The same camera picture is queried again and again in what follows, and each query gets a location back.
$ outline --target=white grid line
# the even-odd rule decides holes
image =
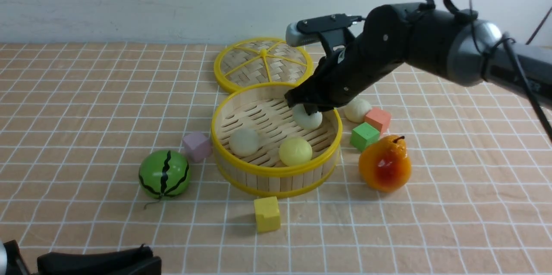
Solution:
[[[136,72],[136,67],[134,67],[134,70],[132,71],[132,75],[134,75],[134,73]],[[113,117],[109,120],[109,122],[108,122],[108,124],[107,124],[106,127],[109,127],[109,125],[111,124],[111,122],[112,122],[112,120],[113,120]],[[100,145],[102,144],[103,138],[104,138],[104,136],[105,136],[106,133],[107,133],[107,130],[106,130],[106,132],[104,132],[104,134],[102,135],[102,138],[100,139],[100,142],[99,142]],[[128,145],[128,143],[129,143],[129,141],[130,141],[130,136],[131,136],[131,135],[129,135],[128,139],[126,140],[126,145]],[[95,158],[95,156],[96,156],[97,153],[98,153],[98,151],[96,151],[96,152],[94,153],[92,161],[94,161],[94,158]],[[119,163],[121,163],[123,155],[124,155],[124,154],[121,153],[121,157],[119,158]],[[107,190],[105,191],[104,197],[103,197],[103,199],[100,201],[100,204],[99,204],[99,206],[98,206],[98,210],[97,210],[96,213],[94,214],[94,221],[97,220],[97,218],[98,218],[98,215],[99,215],[99,213],[100,213],[100,210],[102,209],[102,205],[103,205],[105,199],[107,198],[107,196],[108,196],[108,194],[109,194],[109,189],[111,188],[111,184],[112,184],[112,182],[113,182],[113,179],[115,179],[115,176],[116,176],[116,172],[113,173],[112,179],[111,179],[110,183],[108,184],[108,187],[107,187]],[[92,226],[91,226],[91,228],[90,228],[90,232],[89,232],[89,234],[88,234],[88,239],[86,240],[84,252],[86,252],[86,250],[87,250],[87,248],[88,248],[88,246],[89,246],[89,244],[90,244],[90,240],[91,240],[92,234],[93,234],[93,232],[94,232],[94,227],[95,227],[95,225],[94,225],[94,222],[93,222],[93,223],[92,223]],[[121,241],[122,241],[123,235],[124,235],[124,230],[121,231],[121,235],[120,235],[121,238],[119,239],[119,247],[120,247],[120,245],[121,245]]]
[[[111,75],[113,73],[113,71],[115,71],[115,66],[112,67],[111,71],[109,72],[109,74]],[[104,82],[103,86],[102,86],[102,89],[105,87],[107,83]],[[95,105],[95,102],[98,101],[98,98],[99,98],[99,95],[96,96],[95,100],[94,100],[94,103],[92,104],[92,106]],[[90,110],[88,111],[87,113],[87,116],[86,118],[88,118],[88,116],[90,115],[90,112],[91,112],[92,108],[90,108]],[[82,123],[81,125],[81,129],[79,130],[79,132],[77,132],[77,135],[75,136],[75,139],[73,140],[73,145],[75,145],[75,142],[77,141],[77,138],[79,136],[79,134],[81,134],[81,131],[82,131],[82,128],[84,127],[85,125],[85,122]],[[97,153],[97,150],[99,148],[97,147],[93,157],[91,158],[91,162],[94,160],[94,157],[95,157],[95,154]],[[63,219],[61,221],[61,226],[59,227],[59,229],[57,230],[57,233],[56,233],[56,236],[52,242],[52,245],[50,246],[50,251],[53,249],[53,247],[55,246],[55,243],[57,242],[57,239],[59,238],[59,235],[61,233],[61,229],[63,228],[63,224],[65,223],[65,220],[67,219],[67,214],[69,213],[69,209],[71,208],[71,205],[75,202],[75,198],[77,197],[77,195],[79,194],[79,191],[81,190],[81,186],[82,186],[82,183],[85,181],[86,179],[86,175],[88,175],[88,171],[90,170],[90,167],[92,166],[92,164],[89,164],[88,167],[86,168],[85,172],[83,173],[82,175],[82,178],[80,181],[77,181],[78,183],[78,186],[77,186],[77,190],[75,191],[75,194],[73,195],[73,197],[71,198],[71,200],[69,201],[69,204],[67,205],[67,208],[65,209],[65,213],[63,214]]]
[[[50,139],[51,139],[52,136],[53,136],[53,132],[54,132],[54,131],[57,129],[57,127],[60,125],[61,119],[63,119],[63,116],[60,117],[59,121],[58,121],[57,124],[56,124],[55,129],[52,131],[52,134],[50,134],[50,136],[48,137],[48,140],[47,140],[46,144],[49,143]],[[36,157],[35,162],[33,163],[33,165],[36,165],[36,163],[37,163],[38,159],[40,158],[40,156],[42,155],[44,149],[46,149],[46,147],[44,147],[44,148],[40,151],[40,153],[39,153],[39,155]],[[64,162],[65,162],[65,160],[67,159],[67,157],[69,157],[69,152],[70,152],[70,151],[68,150],[67,153],[65,154],[65,157],[63,158],[63,161],[64,161]],[[61,171],[61,167],[62,167],[62,166],[63,166],[63,164],[60,164],[60,166],[58,167],[58,169],[57,169],[57,171],[56,171],[56,173],[55,173],[55,175],[54,175],[52,181],[51,181],[50,184],[48,185],[48,189],[47,189],[46,192],[43,194],[41,200],[37,203],[36,208],[35,208],[35,210],[34,210],[34,212],[33,212],[33,216],[31,217],[30,223],[29,223],[29,225],[27,226],[27,229],[25,230],[23,236],[21,237],[22,240],[25,238],[27,232],[28,232],[29,229],[30,229],[30,226],[33,224],[33,222],[34,222],[34,220],[35,220],[36,212],[38,211],[38,209],[39,209],[39,207],[40,207],[40,204],[42,203],[42,200],[44,199],[44,197],[50,192],[50,189],[52,188],[52,185],[54,184],[54,182],[55,182],[55,180],[56,180],[56,178],[57,178],[57,175],[58,175],[59,172]],[[62,227],[63,227],[63,222],[62,222],[62,224],[60,225],[60,227],[59,227],[59,229],[58,229],[58,231],[57,231],[58,234],[59,234],[59,232],[61,231],[61,228],[62,228]]]
[[[44,47],[42,49],[40,49],[40,51],[61,51],[59,49],[44,49]],[[142,51],[138,51],[138,50],[125,50],[125,49],[105,49],[107,46],[104,46],[103,49],[106,50],[106,51],[109,51],[109,52],[113,52],[113,51],[125,51],[125,52],[136,52],[136,53],[140,53]],[[19,49],[3,49],[5,51],[18,51]],[[37,51],[39,49],[25,49],[25,51]],[[86,49],[86,48],[82,48],[82,49],[79,49],[79,50],[82,50],[82,51],[95,51],[95,52],[98,52],[99,50],[98,49]],[[77,51],[77,49],[70,49],[70,50],[66,50],[66,51]],[[144,50],[146,52],[152,52],[152,53],[162,53],[163,51],[159,51],[159,50]],[[167,51],[168,53],[182,53],[183,51]],[[218,53],[218,51],[188,51],[189,53]],[[159,59],[144,59],[144,60],[148,60],[148,61],[158,61]]]
[[[146,51],[145,51],[145,48],[146,48],[146,47],[144,47],[144,51],[142,52],[142,55],[140,55],[140,57],[142,57],[142,56],[144,55],[144,53],[146,52]],[[158,61],[158,63],[157,63],[157,68],[159,68],[159,65],[160,65],[160,64],[161,64],[161,61]],[[157,74],[158,74],[158,71],[154,72],[153,79],[155,79],[155,75],[157,75]],[[147,88],[146,95],[144,95],[144,100],[142,101],[142,106],[140,106],[140,110],[138,111],[138,114],[140,114],[140,112],[142,112],[142,109],[144,108],[144,103],[146,102],[147,95],[150,93],[150,88],[151,88],[151,86],[152,86],[153,84],[154,84],[154,83],[151,82],[151,83],[150,83],[150,86]],[[134,131],[134,129],[136,128],[136,123],[137,123],[137,122],[138,122],[138,118],[136,118],[136,121],[134,122],[134,126],[132,127],[132,131]],[[130,134],[129,137],[128,137],[128,139],[126,140],[126,146],[128,146],[128,143],[130,142],[130,136],[131,136],[131,135],[132,135],[132,134]],[[155,136],[154,145],[155,145],[155,143],[157,142],[157,136],[159,136],[159,134],[157,134],[157,135]],[[128,216],[126,217],[126,220],[125,220],[124,224],[122,225],[122,232],[121,232],[121,235],[120,235],[120,237],[119,237],[119,245],[118,245],[118,247],[117,247],[117,248],[118,248],[118,249],[117,249],[118,251],[120,250],[119,248],[122,246],[122,240],[123,240],[123,238],[124,238],[124,236],[125,236],[126,226],[128,226],[128,223],[129,223],[129,221],[130,221],[130,217],[132,216],[132,211],[134,210],[134,207],[136,206],[136,199],[138,199],[138,194],[140,193],[140,190],[142,190],[142,188],[141,188],[140,186],[138,186],[138,188],[136,188],[136,195],[134,196],[134,199],[132,199],[132,205],[130,206],[130,210],[129,210]],[[157,230],[159,229],[159,227],[160,227],[160,224],[157,225],[156,233],[155,233],[156,236],[157,236]]]
[[[29,96],[32,92],[33,92],[33,90],[29,91],[29,93],[27,94],[27,96]],[[48,100],[50,100],[50,98],[53,96],[54,93],[55,93],[55,91],[53,91],[53,92],[50,94],[50,96],[48,97]],[[20,108],[21,108],[21,106],[19,106],[19,108],[14,112],[13,117],[16,116],[16,114],[17,114],[17,112],[18,112],[18,110],[19,110]],[[33,120],[33,122],[31,123],[31,127],[34,125],[34,123],[36,122],[37,119],[38,119],[38,118],[35,118],[35,119]],[[23,142],[23,140],[25,139],[25,137],[26,137],[26,134],[21,138],[21,140],[20,140],[19,143],[18,143],[18,146],[21,145],[21,143]],[[9,156],[9,158],[6,160],[6,162],[9,162],[9,161],[11,160],[11,158],[12,158],[13,155],[16,153],[16,151],[17,151],[17,147],[16,147],[16,149],[13,150],[12,154]],[[36,163],[36,161],[39,159],[39,157],[40,157],[41,154],[42,154],[42,151],[41,151],[40,154],[36,157],[35,163]],[[29,171],[27,171],[24,180],[26,180],[27,177],[30,175],[30,171],[31,171],[33,165],[31,165],[31,167],[29,168]],[[2,169],[0,169],[0,173],[2,173],[2,171],[4,171],[5,167],[6,167],[6,165],[2,166]],[[23,181],[22,181],[21,184],[19,185],[19,188],[16,190],[16,192],[11,196],[12,198],[15,197],[15,196],[17,195],[17,193],[18,193],[19,190],[21,189],[22,185],[23,185]],[[8,207],[9,207],[10,203],[11,203],[11,202],[8,202],[8,205],[6,206],[6,208],[4,209],[4,211],[2,212],[2,215],[0,216],[0,222],[2,221],[2,218],[4,217],[4,215],[6,214],[6,211],[8,210]]]
[[[197,91],[197,88],[198,88],[198,84],[199,84],[199,77],[201,76],[201,69],[203,68],[203,61],[201,62],[201,65],[199,66],[199,73],[198,73],[198,79],[197,79],[197,82],[195,83],[195,91]],[[194,102],[194,98],[195,98],[195,91],[194,93],[192,94],[192,97],[191,97],[191,101],[192,103]],[[188,128],[188,122],[189,122],[189,117],[190,117],[190,112],[191,112],[191,108],[188,110],[188,117],[186,118],[186,126],[184,128],[184,131],[187,131],[187,128]],[[203,176],[204,176],[204,173],[205,173],[205,163],[202,164],[202,167],[201,167],[201,178],[200,178],[200,181],[203,180]],[[201,185],[198,186],[198,193],[195,197],[195,203],[194,203],[194,212],[191,216],[191,224],[190,224],[190,230],[188,231],[188,237],[186,239],[186,244],[188,245],[190,243],[190,239],[191,239],[191,232],[194,228],[194,224],[195,224],[195,214],[197,212],[197,209],[198,209],[198,201],[199,201],[199,194],[201,192]],[[185,274],[186,272],[186,266],[187,266],[187,257],[188,257],[188,246],[186,246],[186,249],[184,250],[184,257],[183,257],[183,261],[182,261],[182,274]]]
[[[6,64],[6,67],[2,68],[2,71],[0,71],[0,75],[8,70],[8,66],[14,61],[14,59],[11,59],[7,64]],[[23,75],[23,72],[21,72],[21,75],[19,75],[19,77],[17,79],[2,79],[4,81],[14,81],[14,83],[12,84],[12,86],[4,93],[2,94],[2,97],[0,97],[0,102],[2,102],[2,100],[4,99],[4,96],[6,96],[6,94],[8,94],[9,92],[12,92],[12,89],[13,87],[15,86],[16,82],[20,81],[20,78],[21,76]]]
[[[378,87],[377,86],[374,86],[374,90],[376,92],[376,97],[378,99],[378,104],[380,104],[381,106],[381,99],[380,99],[380,96],[378,94]],[[381,213],[381,220],[383,221],[383,224],[385,226],[385,231],[387,232],[387,238],[389,240],[389,246],[391,247],[391,252],[392,252],[392,256],[393,256],[393,265],[394,265],[394,268],[395,268],[395,273],[398,273],[398,264],[397,264],[397,255],[395,253],[395,246],[393,244],[393,239],[391,237],[391,232],[389,231],[389,226],[388,224],[386,223],[387,220],[385,220],[385,212],[383,210],[383,198],[381,196],[381,193],[379,191],[376,191],[376,194],[378,195],[378,204],[379,204],[379,208],[380,208],[380,213]]]

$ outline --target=steamed bun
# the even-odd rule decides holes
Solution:
[[[370,103],[361,98],[355,97],[344,108],[345,117],[355,123],[364,122],[364,116],[372,109]]]
[[[278,155],[287,166],[301,165],[312,159],[312,146],[303,137],[288,137],[280,145]]]
[[[292,113],[293,120],[304,130],[314,130],[322,124],[322,114],[316,112],[309,116],[302,104],[294,106],[292,108]]]
[[[230,150],[237,156],[249,156],[260,148],[259,134],[250,128],[241,128],[230,135]]]

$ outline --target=red cube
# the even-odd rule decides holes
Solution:
[[[389,129],[389,123],[391,122],[391,114],[385,110],[373,107],[364,116],[364,121],[375,129],[379,130],[380,136]]]

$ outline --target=yellow bun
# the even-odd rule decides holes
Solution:
[[[290,137],[280,145],[278,155],[287,166],[301,165],[312,159],[312,147],[303,137]]]

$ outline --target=green watermelon ball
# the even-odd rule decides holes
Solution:
[[[190,184],[190,165],[186,158],[172,150],[148,155],[138,171],[140,186],[154,199],[169,199],[182,194]]]

